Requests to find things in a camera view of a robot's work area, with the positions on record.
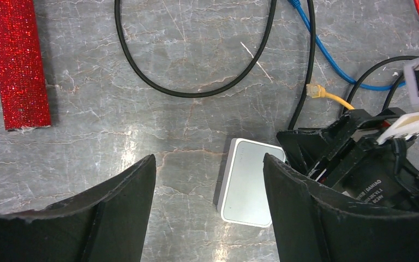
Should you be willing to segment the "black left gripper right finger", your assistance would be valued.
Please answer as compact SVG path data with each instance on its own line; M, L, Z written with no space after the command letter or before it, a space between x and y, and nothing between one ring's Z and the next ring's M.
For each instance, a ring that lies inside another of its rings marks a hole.
M364 203L264 156L280 261L419 261L419 212Z

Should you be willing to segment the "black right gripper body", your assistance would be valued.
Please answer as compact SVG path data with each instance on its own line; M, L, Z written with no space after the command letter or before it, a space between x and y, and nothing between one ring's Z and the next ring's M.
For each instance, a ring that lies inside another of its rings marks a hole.
M408 160L418 132L378 138L403 116L349 110L325 128L277 133L286 163L303 176L365 203L419 212L419 170Z

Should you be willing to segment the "clear plastic box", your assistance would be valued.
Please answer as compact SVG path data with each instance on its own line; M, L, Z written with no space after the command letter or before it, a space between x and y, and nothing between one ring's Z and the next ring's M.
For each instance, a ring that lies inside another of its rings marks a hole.
M259 228L272 224L263 174L265 154L286 160L279 146L231 140L217 203L223 221Z

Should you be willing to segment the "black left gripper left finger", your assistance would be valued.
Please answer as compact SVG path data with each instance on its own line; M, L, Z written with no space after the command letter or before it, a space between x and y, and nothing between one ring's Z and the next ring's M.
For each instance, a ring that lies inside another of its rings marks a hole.
M140 261L155 181L149 155L42 210L0 214L0 261Z

